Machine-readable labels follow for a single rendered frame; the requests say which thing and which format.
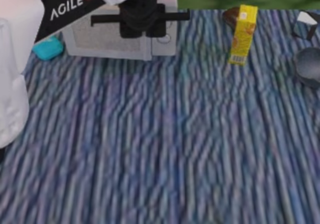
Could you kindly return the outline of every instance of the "gray bowl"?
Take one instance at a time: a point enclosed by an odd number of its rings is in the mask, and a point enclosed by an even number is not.
[[[295,56],[295,74],[312,88],[320,87],[320,49],[305,48]]]

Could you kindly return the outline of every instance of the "striped fabric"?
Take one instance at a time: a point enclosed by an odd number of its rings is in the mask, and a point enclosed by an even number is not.
[[[227,64],[221,11],[194,11],[177,56],[31,56],[29,121],[0,180],[5,224],[318,224],[320,93],[294,78],[295,11],[260,11]]]

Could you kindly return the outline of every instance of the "agile x logo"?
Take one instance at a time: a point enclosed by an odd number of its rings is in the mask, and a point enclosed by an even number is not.
[[[53,8],[50,21],[53,21],[59,18],[59,16],[62,16],[65,13],[73,11],[79,6],[82,6],[84,4],[84,1],[90,0],[67,0],[66,3],[61,3],[57,8]]]

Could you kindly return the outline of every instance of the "yellow carton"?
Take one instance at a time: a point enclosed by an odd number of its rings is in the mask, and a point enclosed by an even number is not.
[[[258,8],[241,5],[233,36],[229,63],[244,65],[256,28]]]

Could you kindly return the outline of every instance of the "cyan object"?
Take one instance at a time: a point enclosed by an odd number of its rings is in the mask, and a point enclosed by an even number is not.
[[[317,14],[301,11],[293,27],[293,36],[311,41],[317,27]]]
[[[295,72],[302,83],[312,88],[320,87],[320,49],[309,47],[295,57]]]
[[[47,61],[60,55],[64,51],[63,46],[64,45],[61,43],[61,41],[53,36],[41,41],[39,44],[36,44],[32,51],[39,59]]]

